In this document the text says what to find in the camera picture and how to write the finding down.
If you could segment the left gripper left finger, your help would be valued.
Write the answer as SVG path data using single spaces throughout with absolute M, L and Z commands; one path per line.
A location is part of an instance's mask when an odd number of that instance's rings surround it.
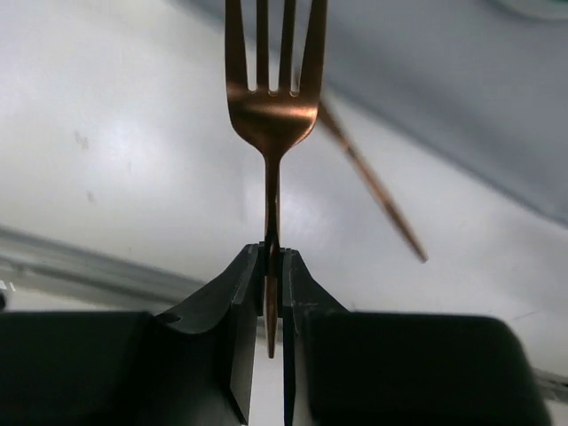
M 4 425 L 244 425 L 261 249 L 167 311 L 8 312 Z

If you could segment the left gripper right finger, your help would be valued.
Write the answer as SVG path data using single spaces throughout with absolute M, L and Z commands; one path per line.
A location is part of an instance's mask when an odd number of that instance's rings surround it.
M 351 312 L 281 254 L 287 425 L 548 425 L 522 344 L 500 319 Z

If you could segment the copper fork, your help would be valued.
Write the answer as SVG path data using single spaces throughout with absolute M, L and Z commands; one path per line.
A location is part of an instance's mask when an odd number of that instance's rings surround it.
M 300 81 L 292 87 L 296 2 L 284 3 L 279 85 L 269 87 L 269 4 L 256 4 L 256 88 L 248 87 L 241 2 L 225 4 L 225 86 L 234 131 L 264 157 L 264 324 L 267 354 L 274 356 L 279 298 L 280 162 L 312 132 L 317 121 L 325 58 L 327 1 L 311 4 Z

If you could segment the copper knife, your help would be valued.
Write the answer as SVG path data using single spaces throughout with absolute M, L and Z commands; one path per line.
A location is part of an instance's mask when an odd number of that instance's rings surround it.
M 318 123 L 324 126 L 325 130 L 331 135 L 331 138 L 342 149 L 345 156 L 351 162 L 351 166 L 359 174 L 362 182 L 367 186 L 367 190 L 371 193 L 377 205 L 383 209 L 385 215 L 389 218 L 393 227 L 398 231 L 408 247 L 423 264 L 426 263 L 428 261 L 428 255 L 425 247 L 419 241 L 416 232 L 395 202 L 386 185 L 381 181 L 364 155 L 356 147 L 356 144 L 351 141 L 340 126 L 338 120 L 331 113 L 323 95 L 320 96 L 319 100 Z

